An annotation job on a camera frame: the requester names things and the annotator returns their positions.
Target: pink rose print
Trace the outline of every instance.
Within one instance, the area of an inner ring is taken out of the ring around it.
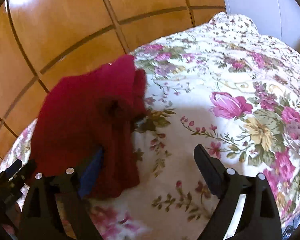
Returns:
[[[281,117],[286,124],[290,123],[291,121],[300,122],[300,114],[289,106],[284,107]]]
[[[286,125],[286,133],[288,133],[293,140],[300,140],[300,122],[291,121],[288,123]]]
[[[146,45],[143,47],[145,51],[151,51],[151,50],[160,50],[163,48],[160,44],[152,44],[152,45]]]
[[[295,171],[295,166],[291,163],[288,155],[289,148],[284,152],[276,152],[276,160],[271,168],[274,168],[279,180],[289,181]]]
[[[277,200],[277,193],[278,193],[277,183],[278,183],[278,181],[277,181],[276,176],[271,171],[268,171],[267,169],[265,169],[263,171],[263,174],[266,176],[266,178],[268,180],[269,186],[275,197],[275,200]]]
[[[209,149],[209,155],[216,155],[216,157],[218,159],[221,158],[221,155],[220,155],[220,147],[221,147],[221,143],[218,142],[217,144],[215,144],[214,142],[211,142],[210,144],[210,147],[211,149]]]
[[[253,107],[247,103],[244,97],[234,98],[229,93],[212,92],[210,100],[214,104],[211,110],[216,117],[230,120],[240,117],[242,114],[252,113]]]
[[[171,57],[171,53],[169,53],[169,52],[167,52],[167,53],[160,53],[160,54],[158,54],[155,58],[154,58],[154,60],[156,60],[156,61],[162,61],[162,60],[167,60],[167,59],[169,59],[170,57]]]

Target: black bracket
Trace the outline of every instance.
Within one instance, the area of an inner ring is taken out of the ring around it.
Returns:
[[[235,235],[228,239],[281,240],[278,209],[264,174],[253,178],[226,169],[200,144],[194,149],[194,160],[211,193],[220,199],[198,240],[223,240],[241,194],[246,194],[244,209]]]

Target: floral bedspread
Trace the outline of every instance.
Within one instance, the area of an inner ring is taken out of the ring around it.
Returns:
[[[197,239],[218,203],[194,161],[197,144],[240,174],[263,172],[283,227],[300,213],[296,51],[259,35],[245,16],[219,13],[209,23],[160,38],[133,55],[148,74],[149,115],[133,133],[141,183],[117,199],[86,201],[104,239]],[[16,158],[27,162],[35,123],[18,138],[0,171]],[[234,234],[243,203],[244,197],[225,237]]]

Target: green leaf print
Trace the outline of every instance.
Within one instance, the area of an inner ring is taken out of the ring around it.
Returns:
[[[237,157],[237,154],[235,152],[229,152],[227,154],[227,158],[230,158],[230,159],[234,159]]]
[[[260,158],[260,155],[257,155],[253,158],[251,156],[248,157],[248,165],[258,167],[261,165],[261,163],[262,163],[262,160]]]
[[[134,152],[133,154],[134,154],[134,156],[136,158],[136,161],[143,161],[142,156],[143,156],[144,152],[141,151],[140,148],[136,152]]]
[[[200,181],[198,182],[198,187],[195,189],[195,193],[200,196],[200,203],[196,204],[192,199],[192,194],[188,192],[188,194],[184,194],[182,190],[182,182],[178,181],[176,183],[176,191],[179,194],[179,199],[177,200],[170,193],[167,194],[166,200],[163,200],[161,196],[157,197],[153,200],[151,206],[160,210],[165,207],[165,211],[169,212],[174,206],[177,209],[181,209],[185,207],[185,211],[189,213],[188,221],[200,219],[202,216],[210,219],[211,214],[207,211],[204,206],[204,199],[208,199],[211,196],[211,193],[208,190],[206,185],[203,185]]]
[[[247,98],[248,101],[252,102],[254,105],[258,105],[258,98],[254,97],[254,98]]]
[[[276,157],[271,151],[264,152],[262,155],[262,160],[264,163],[266,163],[267,166],[270,166],[275,161],[275,159]]]
[[[266,109],[258,109],[254,112],[254,116],[261,124],[266,125],[273,134],[283,133],[284,124],[276,113]]]
[[[246,152],[242,152],[242,153],[240,154],[239,161],[240,161],[241,163],[244,163],[244,162],[246,161],[246,158],[247,158],[247,153],[246,153]]]
[[[284,139],[281,134],[273,135],[271,149],[274,152],[284,152],[285,145],[284,145]]]
[[[293,202],[300,202],[300,172],[298,172],[291,182],[289,195],[293,197]]]
[[[275,155],[271,151],[265,152],[263,147],[260,144],[255,145],[255,152],[258,153],[255,157],[248,157],[248,165],[258,167],[262,162],[266,163],[267,166],[270,166],[276,159]]]
[[[147,118],[145,122],[141,123],[137,128],[139,133],[144,133],[146,131],[156,131],[155,124],[152,119]]]
[[[171,124],[167,119],[165,119],[164,117],[159,117],[158,119],[154,120],[154,125],[156,127],[166,127],[169,124]]]

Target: pink flower print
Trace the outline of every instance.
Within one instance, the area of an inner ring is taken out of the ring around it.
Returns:
[[[172,54],[170,52],[160,53],[154,58],[154,60],[156,60],[156,61],[167,60],[167,59],[171,58],[171,56],[172,56]]]
[[[215,131],[216,129],[217,129],[217,127],[216,127],[216,126],[213,126],[213,124],[212,124],[211,127],[210,127],[210,130]]]
[[[187,60],[187,63],[190,63],[194,60],[195,54],[193,54],[193,53],[184,53],[184,54],[182,54],[182,57]]]
[[[223,41],[216,40],[216,38],[213,38],[213,40],[217,43],[224,43]]]
[[[160,50],[160,49],[163,49],[163,46],[160,45],[160,44],[145,45],[145,46],[143,47],[143,49],[144,49],[145,51]]]
[[[104,209],[102,207],[94,207],[90,214],[91,220],[95,225],[106,226],[117,221],[118,213],[111,207]]]
[[[245,63],[242,63],[241,61],[236,61],[236,62],[233,62],[232,66],[235,69],[243,69],[245,67]]]
[[[275,94],[266,94],[262,95],[258,102],[260,103],[262,109],[273,111],[274,108],[278,105],[275,101],[276,99],[277,96]]]
[[[264,68],[266,66],[265,61],[263,60],[263,57],[261,54],[253,52],[250,54],[258,65],[258,68]]]
[[[293,140],[300,140],[300,122],[291,121],[285,130]]]
[[[232,119],[240,117],[243,113],[251,114],[252,105],[244,97],[232,97],[229,93],[212,92],[210,100],[214,104],[211,108],[216,117]]]
[[[150,106],[153,106],[153,103],[155,102],[156,100],[153,98],[153,97],[149,97],[149,98],[146,98],[145,99],[145,103],[150,105]]]
[[[182,182],[181,182],[181,180],[178,180],[176,182],[176,188],[181,188],[181,187],[182,187]]]
[[[259,98],[257,102],[260,103],[261,108],[273,111],[278,105],[275,101],[277,96],[275,94],[269,94],[262,82],[253,82],[253,84],[254,89],[256,90],[255,95]]]
[[[211,142],[210,144],[211,149],[209,149],[209,155],[216,155],[216,157],[218,159],[220,159],[221,155],[220,155],[220,147],[221,147],[221,143],[218,142],[217,144],[215,144],[214,142]]]
[[[271,171],[268,171],[267,169],[265,169],[263,171],[263,174],[266,176],[267,180],[268,180],[268,183],[269,183],[269,186],[271,188],[271,191],[275,197],[275,200],[277,199],[277,193],[278,193],[278,187],[277,187],[277,184],[278,184],[278,180],[276,178],[276,176],[271,172]]]
[[[284,107],[281,118],[286,124],[290,123],[291,121],[300,122],[300,114],[289,106]]]
[[[279,176],[279,180],[290,181],[295,171],[295,166],[291,163],[288,155],[289,148],[286,148],[284,152],[276,152],[275,163],[271,165],[275,169],[276,175]]]
[[[166,76],[168,73],[173,72],[176,69],[176,65],[168,63],[167,65],[160,65],[154,68],[154,71],[158,75]]]

